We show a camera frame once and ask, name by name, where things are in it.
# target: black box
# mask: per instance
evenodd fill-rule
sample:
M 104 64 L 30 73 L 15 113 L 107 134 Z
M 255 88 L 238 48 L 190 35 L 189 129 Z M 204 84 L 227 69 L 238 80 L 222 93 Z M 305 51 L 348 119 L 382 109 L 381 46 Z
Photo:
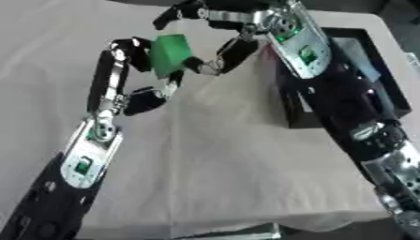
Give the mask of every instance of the black box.
M 410 113 L 411 106 L 398 87 L 396 80 L 381 58 L 376 46 L 373 44 L 368 33 L 364 29 L 343 29 L 343 28 L 323 28 L 323 31 L 330 38 L 353 38 L 356 39 L 368 58 L 370 64 L 381 74 L 377 80 L 372 80 L 377 87 L 377 91 L 382 95 L 385 104 L 389 104 L 394 109 L 398 118 Z M 277 86 L 289 123 L 289 128 L 321 128 L 316 115 L 312 112 L 300 95 L 287 84 L 288 79 L 284 74 L 286 69 L 281 60 L 277 64 Z

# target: black forearm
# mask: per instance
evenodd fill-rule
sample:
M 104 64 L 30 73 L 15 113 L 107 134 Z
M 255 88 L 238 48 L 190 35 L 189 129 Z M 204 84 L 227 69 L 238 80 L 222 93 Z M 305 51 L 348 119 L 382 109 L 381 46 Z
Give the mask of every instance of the black forearm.
M 96 198 L 103 177 L 90 188 L 75 188 L 62 177 L 62 154 L 38 176 L 0 234 L 2 240 L 73 239 Z

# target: silver metal plate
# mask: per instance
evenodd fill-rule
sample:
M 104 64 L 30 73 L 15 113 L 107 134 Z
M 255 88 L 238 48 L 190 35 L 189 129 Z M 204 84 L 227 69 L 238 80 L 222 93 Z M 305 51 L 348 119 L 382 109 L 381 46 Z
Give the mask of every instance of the silver metal plate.
M 115 151 L 123 140 L 121 131 L 117 131 L 111 142 L 95 142 L 88 135 L 95 121 L 84 120 L 71 137 L 65 151 L 65 160 L 60 172 L 63 178 L 75 188 L 90 188 L 108 168 Z M 79 164 L 88 162 L 85 172 L 77 171 Z
M 292 5 L 291 12 L 299 19 L 302 29 L 283 41 L 277 39 L 278 32 L 273 29 L 267 34 L 267 38 L 278 56 L 296 77 L 311 79 L 323 73 L 331 62 L 332 55 L 328 38 L 311 19 L 301 3 Z M 309 64 L 305 63 L 299 54 L 306 47 L 316 55 L 316 60 Z
M 420 207 L 420 154 L 411 142 L 405 141 L 400 149 L 364 162 L 363 166 L 375 185 L 395 183 L 396 178 Z

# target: table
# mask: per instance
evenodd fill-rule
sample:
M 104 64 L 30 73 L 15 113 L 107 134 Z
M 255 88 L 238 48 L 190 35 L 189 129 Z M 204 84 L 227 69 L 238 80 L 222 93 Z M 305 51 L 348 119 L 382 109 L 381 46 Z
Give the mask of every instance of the table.
M 100 51 L 115 38 L 155 38 L 165 7 L 101 0 L 0 2 L 0 224 L 84 115 Z M 325 27 L 365 28 L 414 108 L 403 119 L 420 146 L 417 76 L 383 21 L 311 11 Z M 171 24 L 212 59 L 236 34 L 202 21 Z M 277 111 L 274 61 L 260 51 L 219 78 L 187 73 L 166 106 L 119 119 L 118 150 L 81 236 L 135 239 L 268 221 L 329 231 L 385 218 L 372 186 L 322 129 L 291 130 Z M 127 90 L 157 84 L 131 72 Z

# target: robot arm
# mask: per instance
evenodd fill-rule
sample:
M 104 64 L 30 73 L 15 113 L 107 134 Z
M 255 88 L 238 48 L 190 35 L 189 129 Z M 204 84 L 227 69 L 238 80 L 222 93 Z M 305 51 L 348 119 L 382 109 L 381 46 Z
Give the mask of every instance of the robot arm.
M 82 226 L 113 155 L 123 141 L 113 119 L 153 110 L 173 94 L 183 72 L 174 72 L 161 89 L 147 87 L 123 93 L 129 65 L 150 71 L 150 41 L 138 37 L 113 41 L 103 51 L 87 100 L 87 117 L 65 151 L 38 176 L 0 233 L 5 240 L 70 240 Z
M 420 155 L 362 71 L 326 36 L 300 2 L 223 5 L 186 1 L 168 9 L 154 25 L 162 29 L 181 18 L 205 19 L 213 28 L 237 30 L 236 42 L 249 43 L 253 36 L 264 35 L 289 70 L 289 83 L 374 185 L 384 208 L 403 231 L 420 239 Z M 235 43 L 223 48 L 229 51 L 234 47 Z M 218 54 L 217 60 L 228 63 L 232 70 L 253 52 L 249 50 L 240 59 Z M 227 72 L 223 66 L 216 64 L 217 74 Z

